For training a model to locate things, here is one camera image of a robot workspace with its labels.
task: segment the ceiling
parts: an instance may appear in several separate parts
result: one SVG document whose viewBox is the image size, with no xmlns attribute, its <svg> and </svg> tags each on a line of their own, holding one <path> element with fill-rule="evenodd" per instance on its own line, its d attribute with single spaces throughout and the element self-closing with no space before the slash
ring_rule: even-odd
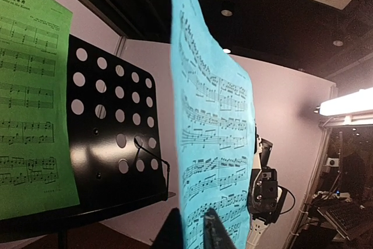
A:
<svg viewBox="0 0 373 249">
<path fill-rule="evenodd" d="M 129 38 L 170 40 L 170 0 L 89 1 Z M 220 13 L 223 1 L 234 3 L 232 17 Z M 373 0 L 352 0 L 343 10 L 311 0 L 199 2 L 212 36 L 232 54 L 330 77 L 373 52 Z"/>
</svg>

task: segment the paper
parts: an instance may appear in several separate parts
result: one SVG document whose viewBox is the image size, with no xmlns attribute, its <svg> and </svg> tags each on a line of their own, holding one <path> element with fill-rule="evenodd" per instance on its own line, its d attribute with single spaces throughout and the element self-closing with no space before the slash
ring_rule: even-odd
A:
<svg viewBox="0 0 373 249">
<path fill-rule="evenodd" d="M 0 0 L 0 219 L 79 204 L 66 126 L 72 14 Z"/>
<path fill-rule="evenodd" d="M 172 2 L 171 68 L 185 248 L 203 248 L 203 216 L 212 207 L 237 248 L 244 249 L 255 143 L 251 81 L 210 35 L 198 0 Z"/>
</svg>

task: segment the round hole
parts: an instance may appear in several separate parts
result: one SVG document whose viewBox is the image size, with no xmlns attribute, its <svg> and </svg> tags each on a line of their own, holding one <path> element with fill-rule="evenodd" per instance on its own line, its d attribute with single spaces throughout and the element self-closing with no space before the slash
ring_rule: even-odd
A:
<svg viewBox="0 0 373 249">
<path fill-rule="evenodd" d="M 118 109 L 115 112 L 115 118 L 117 119 L 118 122 L 124 122 L 124 112 L 122 109 Z"/>
<path fill-rule="evenodd" d="M 88 54 L 87 51 L 84 50 L 83 48 L 79 48 L 76 50 L 76 57 L 80 61 L 86 61 L 88 59 Z"/>
<path fill-rule="evenodd" d="M 158 169 L 158 161 L 156 159 L 152 159 L 150 162 L 150 165 L 152 166 L 152 169 L 157 170 Z"/>
<path fill-rule="evenodd" d="M 139 103 L 140 102 L 140 96 L 137 92 L 132 93 L 132 100 L 134 103 Z"/>
<path fill-rule="evenodd" d="M 71 110 L 76 115 L 81 115 L 84 112 L 84 104 L 79 99 L 74 99 L 71 102 Z"/>
<path fill-rule="evenodd" d="M 124 97 L 124 90 L 122 87 L 116 87 L 115 88 L 115 95 L 117 96 L 117 98 L 119 99 L 122 99 Z"/>
<path fill-rule="evenodd" d="M 106 69 L 106 67 L 107 67 L 106 59 L 104 59 L 104 58 L 98 58 L 97 65 L 101 69 Z"/>
<path fill-rule="evenodd" d="M 141 117 L 138 113 L 133 115 L 132 120 L 135 125 L 139 125 L 141 123 Z"/>
<path fill-rule="evenodd" d="M 136 162 L 136 168 L 137 168 L 140 172 L 143 172 L 143 171 L 144 171 L 145 164 L 144 164 L 143 160 L 138 160 L 138 161 Z"/>
<path fill-rule="evenodd" d="M 116 140 L 120 148 L 124 148 L 127 144 L 126 136 L 124 134 L 118 134 Z"/>
<path fill-rule="evenodd" d="M 135 83 L 138 83 L 138 81 L 140 80 L 139 79 L 139 75 L 136 73 L 136 72 L 133 72 L 132 75 L 132 80 L 135 82 Z"/>
<path fill-rule="evenodd" d="M 77 72 L 75 73 L 73 76 L 72 76 L 72 79 L 74 81 L 74 84 L 78 87 L 82 87 L 84 86 L 84 84 L 86 83 L 86 78 L 84 77 L 83 74 L 81 74 L 80 72 Z"/>
<path fill-rule="evenodd" d="M 145 84 L 146 84 L 146 86 L 150 89 L 151 87 L 152 87 L 152 80 L 150 80 L 149 78 L 146 78 L 146 80 L 145 80 Z"/>
<path fill-rule="evenodd" d="M 149 107 L 153 107 L 153 100 L 151 97 L 147 97 L 146 98 L 146 104 L 149 106 Z"/>
<path fill-rule="evenodd" d="M 106 109 L 103 105 L 99 104 L 94 109 L 94 112 L 96 113 L 97 118 L 103 119 L 106 117 Z"/>
<path fill-rule="evenodd" d="M 136 148 L 142 147 L 143 146 L 142 138 L 137 135 L 137 136 L 135 136 L 135 139 L 136 139 L 136 141 L 138 143 L 138 144 L 136 144 L 136 142 L 135 142 Z"/>
<path fill-rule="evenodd" d="M 147 119 L 147 125 L 149 126 L 149 127 L 153 127 L 154 126 L 154 119 L 153 119 L 153 117 L 149 117 L 148 119 Z"/>
<path fill-rule="evenodd" d="M 116 73 L 118 74 L 119 77 L 123 77 L 124 76 L 124 69 L 123 69 L 122 66 L 117 65 L 115 67 L 115 71 L 116 71 Z"/>
<path fill-rule="evenodd" d="M 149 139 L 149 147 L 151 147 L 152 149 L 154 149 L 156 146 L 157 146 L 157 141 L 154 138 L 151 137 Z"/>
<path fill-rule="evenodd" d="M 102 80 L 97 80 L 96 82 L 96 89 L 98 90 L 99 93 L 104 93 L 106 92 L 106 84 Z"/>
<path fill-rule="evenodd" d="M 122 174 L 126 174 L 129 170 L 128 163 L 125 159 L 121 159 L 119 161 L 119 172 Z"/>
</svg>

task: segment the brown floor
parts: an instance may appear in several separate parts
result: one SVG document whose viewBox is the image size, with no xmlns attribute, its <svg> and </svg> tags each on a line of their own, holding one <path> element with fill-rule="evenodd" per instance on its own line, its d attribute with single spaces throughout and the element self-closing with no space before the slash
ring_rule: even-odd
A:
<svg viewBox="0 0 373 249">
<path fill-rule="evenodd" d="M 57 249 L 57 234 L 50 234 L 24 249 Z M 131 239 L 100 223 L 68 231 L 68 249 L 149 249 L 147 244 Z"/>
</svg>

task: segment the light fixture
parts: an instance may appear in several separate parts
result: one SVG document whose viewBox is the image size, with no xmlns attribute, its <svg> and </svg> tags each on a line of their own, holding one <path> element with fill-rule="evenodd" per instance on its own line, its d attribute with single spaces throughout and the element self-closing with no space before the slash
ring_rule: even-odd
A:
<svg viewBox="0 0 373 249">
<path fill-rule="evenodd" d="M 337 47 L 342 47 L 343 46 L 343 41 L 335 40 L 335 41 L 333 41 L 333 45 L 337 46 Z"/>
<path fill-rule="evenodd" d="M 223 1 L 222 5 L 221 5 L 220 13 L 224 17 L 233 16 L 233 13 L 234 13 L 234 3 L 230 2 L 230 1 Z"/>
<path fill-rule="evenodd" d="M 373 110 L 373 87 L 321 103 L 324 116 L 347 115 Z"/>
</svg>

